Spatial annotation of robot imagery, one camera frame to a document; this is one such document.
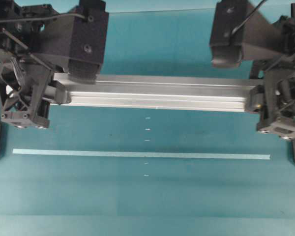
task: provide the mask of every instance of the metal frame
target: metal frame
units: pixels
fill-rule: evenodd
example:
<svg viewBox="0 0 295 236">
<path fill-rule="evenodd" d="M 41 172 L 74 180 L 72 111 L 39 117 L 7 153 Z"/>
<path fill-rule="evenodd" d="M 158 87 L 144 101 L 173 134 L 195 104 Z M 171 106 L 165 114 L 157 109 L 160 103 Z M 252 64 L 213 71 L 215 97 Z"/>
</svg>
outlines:
<svg viewBox="0 0 295 236">
<path fill-rule="evenodd" d="M 244 112 L 249 91 L 262 80 L 99 75 L 96 84 L 78 84 L 55 74 L 68 91 L 65 106 L 123 107 Z"/>
</svg>

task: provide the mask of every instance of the wire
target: wire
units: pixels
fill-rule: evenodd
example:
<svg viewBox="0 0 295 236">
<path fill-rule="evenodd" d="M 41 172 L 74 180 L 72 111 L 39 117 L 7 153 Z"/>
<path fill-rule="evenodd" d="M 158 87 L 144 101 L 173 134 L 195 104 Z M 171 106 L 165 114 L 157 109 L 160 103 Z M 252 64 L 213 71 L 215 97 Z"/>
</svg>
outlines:
<svg viewBox="0 0 295 236">
<path fill-rule="evenodd" d="M 78 14 L 78 13 L 63 13 L 63 14 L 56 14 L 52 16 L 43 16 L 43 17 L 25 17 L 25 18 L 13 18 L 13 19 L 0 19 L 0 24 L 2 23 L 12 23 L 12 22 L 23 22 L 23 21 L 47 21 L 47 20 L 53 20 L 60 17 L 66 17 L 66 16 L 73 16 L 78 17 L 81 19 L 86 19 L 84 15 Z"/>
<path fill-rule="evenodd" d="M 255 14 L 255 12 L 256 11 L 258 11 L 259 10 L 259 8 L 266 2 L 267 0 L 262 0 L 256 7 L 255 7 L 255 9 L 253 9 L 253 11 L 246 17 L 246 19 L 243 21 L 243 22 L 241 22 L 240 23 L 240 25 L 239 26 L 236 26 L 234 29 L 233 29 L 233 31 L 232 31 L 232 36 L 234 35 L 234 34 L 236 34 L 237 32 L 238 32 L 238 30 L 240 30 L 241 29 L 241 27 L 243 27 L 246 23 L 247 23 L 247 21 L 253 16 L 253 14 Z"/>
</svg>

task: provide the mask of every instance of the bolt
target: bolt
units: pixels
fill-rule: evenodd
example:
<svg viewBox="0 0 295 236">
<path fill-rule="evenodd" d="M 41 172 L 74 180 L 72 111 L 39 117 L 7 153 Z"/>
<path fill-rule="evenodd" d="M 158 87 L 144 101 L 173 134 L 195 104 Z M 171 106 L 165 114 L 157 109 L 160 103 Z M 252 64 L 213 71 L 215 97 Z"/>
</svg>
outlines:
<svg viewBox="0 0 295 236">
<path fill-rule="evenodd" d="M 291 140 L 291 138 L 288 137 L 288 136 L 282 136 L 281 138 L 284 139 L 284 140 Z"/>
<path fill-rule="evenodd" d="M 93 22 L 94 21 L 94 17 L 93 16 L 88 16 L 88 22 Z"/>
<path fill-rule="evenodd" d="M 258 131 L 259 133 L 262 133 L 262 134 L 268 134 L 269 133 L 269 131 L 267 131 L 267 130 L 260 130 L 260 131 Z"/>
<path fill-rule="evenodd" d="M 88 54 L 91 54 L 93 52 L 93 49 L 89 44 L 86 44 L 84 45 L 84 51 Z"/>
<path fill-rule="evenodd" d="M 20 23 L 17 23 L 17 24 L 16 24 L 16 26 L 15 26 L 15 28 L 16 28 L 16 30 L 17 30 L 18 32 L 21 32 L 21 31 L 22 31 L 22 28 L 23 28 L 23 26 L 22 26 L 22 24 L 20 24 Z"/>
<path fill-rule="evenodd" d="M 232 14 L 234 11 L 235 11 L 235 7 L 231 6 L 231 7 L 229 7 L 229 8 L 227 9 L 226 12 L 227 12 L 228 14 Z"/>
</svg>

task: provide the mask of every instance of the light blue tape strip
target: light blue tape strip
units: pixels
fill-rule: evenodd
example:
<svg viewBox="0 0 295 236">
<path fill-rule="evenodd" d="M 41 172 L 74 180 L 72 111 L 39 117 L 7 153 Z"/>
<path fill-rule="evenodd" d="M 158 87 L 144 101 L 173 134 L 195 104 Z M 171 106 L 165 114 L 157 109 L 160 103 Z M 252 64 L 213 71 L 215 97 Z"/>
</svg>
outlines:
<svg viewBox="0 0 295 236">
<path fill-rule="evenodd" d="M 111 152 L 111 151 L 70 151 L 70 150 L 36 150 L 36 149 L 13 149 L 13 154 L 94 156 L 94 157 L 270 160 L 270 155 L 261 155 L 261 154 L 167 153 L 167 152 L 121 152 L 121 151 Z"/>
</svg>

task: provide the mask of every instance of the teal table surface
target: teal table surface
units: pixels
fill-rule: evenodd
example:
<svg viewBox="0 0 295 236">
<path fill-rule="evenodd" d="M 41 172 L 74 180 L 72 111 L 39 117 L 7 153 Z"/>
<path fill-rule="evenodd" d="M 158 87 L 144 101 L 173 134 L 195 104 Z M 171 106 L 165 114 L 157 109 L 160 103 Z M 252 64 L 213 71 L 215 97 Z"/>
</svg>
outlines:
<svg viewBox="0 0 295 236">
<path fill-rule="evenodd" d="M 17 2 L 51 3 L 60 12 L 77 3 Z M 215 3 L 107 0 L 116 13 L 102 73 L 246 79 L 250 62 L 210 65 Z M 289 3 L 269 0 L 262 12 L 274 22 L 289 15 Z M 0 236 L 295 236 L 291 144 L 256 133 L 256 115 L 53 106 L 50 120 L 47 130 L 3 127 Z M 22 155 L 15 148 L 270 160 Z"/>
</svg>

